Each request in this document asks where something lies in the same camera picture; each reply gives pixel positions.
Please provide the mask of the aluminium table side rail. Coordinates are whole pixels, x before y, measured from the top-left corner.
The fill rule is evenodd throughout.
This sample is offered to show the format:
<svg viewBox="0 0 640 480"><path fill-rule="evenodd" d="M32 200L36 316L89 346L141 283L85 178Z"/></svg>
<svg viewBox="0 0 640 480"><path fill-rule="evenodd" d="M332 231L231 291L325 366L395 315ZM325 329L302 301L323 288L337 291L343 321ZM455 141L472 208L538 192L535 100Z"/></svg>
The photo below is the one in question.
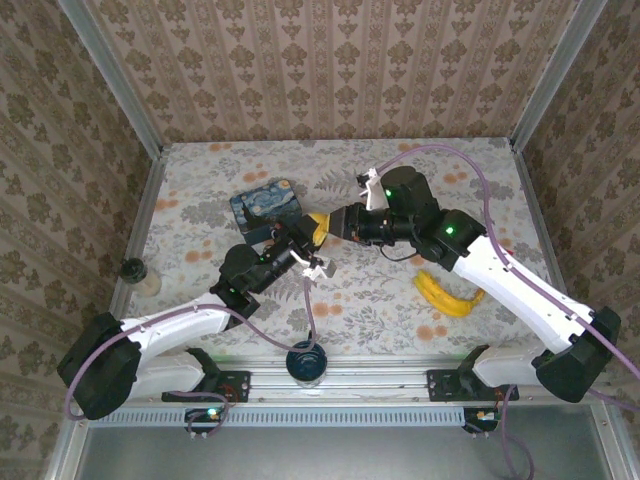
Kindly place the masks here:
<svg viewBox="0 0 640 480"><path fill-rule="evenodd" d="M140 200L139 208L132 227L130 238L124 254L128 257L141 257L146 244L153 211L157 201L158 193L164 179L164 171L167 163L167 157L170 153L169 147L161 147L160 153L152 160L150 171L146 180L143 194ZM116 287L111 298L108 311L115 315L116 319L124 316L129 308L131 298L130 289L122 280L116 282ZM72 447L74 433L86 426L84 420L69 419L68 415L75 415L72 405L72 394L67 392L64 397L63 404L63 421L60 423L60 431L57 437L48 468L43 480L73 480L77 466L71 468L70 475L65 475L63 470L69 457L68 450L72 450L72 454L76 455L82 449L84 441L76 451Z"/></svg>
<svg viewBox="0 0 640 480"><path fill-rule="evenodd" d="M520 177L524 195L527 199L541 250L549 272L551 284L562 293L567 292L550 235L537 200L524 157L520 151L514 150L514 161ZM606 463L613 480L640 480L640 459L632 446L632 439L623 418L624 410L621 402L604 399L605 394L588 393L581 405L589 404L596 421L597 437L602 444Z"/></svg>

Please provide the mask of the small controller board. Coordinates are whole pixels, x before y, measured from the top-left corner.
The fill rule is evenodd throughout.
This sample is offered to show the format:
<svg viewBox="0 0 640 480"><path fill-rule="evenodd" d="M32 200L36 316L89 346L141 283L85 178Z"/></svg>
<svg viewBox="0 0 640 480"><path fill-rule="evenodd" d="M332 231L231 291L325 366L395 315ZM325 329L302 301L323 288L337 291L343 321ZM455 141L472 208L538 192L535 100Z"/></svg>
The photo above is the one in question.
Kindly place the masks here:
<svg viewBox="0 0 640 480"><path fill-rule="evenodd" d="M185 429L192 439L203 439L213 435L224 422L226 410L224 407L208 407L188 409L184 415Z"/></svg>
<svg viewBox="0 0 640 480"><path fill-rule="evenodd" d="M473 436L482 435L485 438L488 438L500 424L500 414L496 408L464 407L463 419L464 431Z"/></svg>

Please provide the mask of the floral patterned tablecloth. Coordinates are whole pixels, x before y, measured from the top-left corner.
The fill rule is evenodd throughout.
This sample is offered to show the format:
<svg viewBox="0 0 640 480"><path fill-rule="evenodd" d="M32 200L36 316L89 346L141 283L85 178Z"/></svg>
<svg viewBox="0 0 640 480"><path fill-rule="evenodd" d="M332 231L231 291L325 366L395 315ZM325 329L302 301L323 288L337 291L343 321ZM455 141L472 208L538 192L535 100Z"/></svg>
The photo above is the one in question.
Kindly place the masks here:
<svg viewBox="0 0 640 480"><path fill-rule="evenodd" d="M496 235L505 248L541 277L548 269L540 248L514 154L503 138L440 139L423 153L416 140L327 140L187 143L170 148L144 259L161 275L160 292L134 296L132 317L180 305L213 286L227 251L243 242L229 200L286 179L306 212L328 213L359 198L356 177L408 153L444 208L482 215L482 183L491 188ZM519 344L531 330L491 297L466 317L434 309L414 286L419 271L433 275L460 298L474 286L414 255L406 244L378 249L336 237L322 254L337 267L310 293L293 269L258 296L248 325L192 339L215 356L279 356L317 325L332 356L465 355L482 344Z"/></svg>

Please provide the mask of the aluminium mounting rail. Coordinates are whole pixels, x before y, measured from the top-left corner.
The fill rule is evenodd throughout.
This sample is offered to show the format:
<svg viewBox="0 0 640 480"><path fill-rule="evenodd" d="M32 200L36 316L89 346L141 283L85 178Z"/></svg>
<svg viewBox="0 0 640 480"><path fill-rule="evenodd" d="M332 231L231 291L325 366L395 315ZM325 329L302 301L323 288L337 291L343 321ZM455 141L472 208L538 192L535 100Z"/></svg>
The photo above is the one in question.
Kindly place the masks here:
<svg viewBox="0 0 640 480"><path fill-rule="evenodd" d="M246 383L251 403L412 404L429 400L418 368L330 368L321 382L303 387L283 369L254 370Z"/></svg>

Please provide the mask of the yellow banana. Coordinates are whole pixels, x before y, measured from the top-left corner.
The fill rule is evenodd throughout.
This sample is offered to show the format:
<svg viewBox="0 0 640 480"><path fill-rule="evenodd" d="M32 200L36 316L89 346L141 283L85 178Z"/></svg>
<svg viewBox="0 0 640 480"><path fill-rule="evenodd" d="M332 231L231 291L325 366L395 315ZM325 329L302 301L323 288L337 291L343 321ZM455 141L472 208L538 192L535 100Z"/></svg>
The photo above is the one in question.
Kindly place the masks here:
<svg viewBox="0 0 640 480"><path fill-rule="evenodd" d="M484 299L485 291L477 289L471 299L461 299L444 290L436 279L425 271L419 271L413 283L420 294L439 312L450 317L462 318L471 314Z"/></svg>

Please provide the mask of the glass jar with dark lid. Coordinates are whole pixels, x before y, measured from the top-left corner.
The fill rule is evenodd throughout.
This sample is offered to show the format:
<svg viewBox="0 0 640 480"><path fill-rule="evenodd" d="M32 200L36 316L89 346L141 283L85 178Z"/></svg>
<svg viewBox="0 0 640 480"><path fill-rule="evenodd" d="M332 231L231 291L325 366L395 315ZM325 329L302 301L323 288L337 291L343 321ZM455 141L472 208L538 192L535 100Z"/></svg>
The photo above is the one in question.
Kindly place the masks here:
<svg viewBox="0 0 640 480"><path fill-rule="evenodd" d="M125 259L120 267L122 281L144 297L157 295L162 286L159 273L140 258Z"/></svg>

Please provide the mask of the starry night mouse pad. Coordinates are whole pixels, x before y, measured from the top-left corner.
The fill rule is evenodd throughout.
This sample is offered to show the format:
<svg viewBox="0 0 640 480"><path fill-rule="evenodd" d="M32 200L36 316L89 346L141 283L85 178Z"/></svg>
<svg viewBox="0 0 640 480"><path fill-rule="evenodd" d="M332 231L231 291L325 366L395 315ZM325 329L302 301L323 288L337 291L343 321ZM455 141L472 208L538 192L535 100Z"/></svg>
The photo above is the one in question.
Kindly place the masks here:
<svg viewBox="0 0 640 480"><path fill-rule="evenodd" d="M244 241L251 246L271 239L277 224L292 225L303 215L286 179L237 194L229 204Z"/></svg>

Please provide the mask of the aluminium frame post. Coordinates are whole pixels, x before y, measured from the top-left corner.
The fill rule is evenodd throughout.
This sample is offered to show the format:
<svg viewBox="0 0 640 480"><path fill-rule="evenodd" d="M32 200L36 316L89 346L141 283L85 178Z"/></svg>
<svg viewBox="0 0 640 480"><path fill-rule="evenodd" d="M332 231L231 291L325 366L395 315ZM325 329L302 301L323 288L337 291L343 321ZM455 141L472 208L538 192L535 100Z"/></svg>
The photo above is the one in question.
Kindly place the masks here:
<svg viewBox="0 0 640 480"><path fill-rule="evenodd" d="M521 152L536 128L562 82L584 46L608 0L579 0L571 20L560 37L554 53L538 81L513 134L512 149Z"/></svg>
<svg viewBox="0 0 640 480"><path fill-rule="evenodd" d="M146 113L143 102L127 79L115 49L99 27L96 17L84 0L57 1L129 120L137 138L151 160L157 161L161 157L163 142Z"/></svg>

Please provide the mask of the dark blue round jar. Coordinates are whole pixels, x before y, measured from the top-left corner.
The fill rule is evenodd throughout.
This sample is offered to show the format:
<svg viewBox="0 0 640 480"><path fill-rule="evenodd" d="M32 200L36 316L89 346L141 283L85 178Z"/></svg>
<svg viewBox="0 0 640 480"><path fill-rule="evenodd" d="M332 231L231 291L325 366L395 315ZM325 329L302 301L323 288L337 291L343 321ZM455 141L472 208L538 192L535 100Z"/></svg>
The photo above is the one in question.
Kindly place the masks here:
<svg viewBox="0 0 640 480"><path fill-rule="evenodd" d="M302 388L317 387L325 378L328 358L318 343L305 340L296 343L286 355L286 369Z"/></svg>

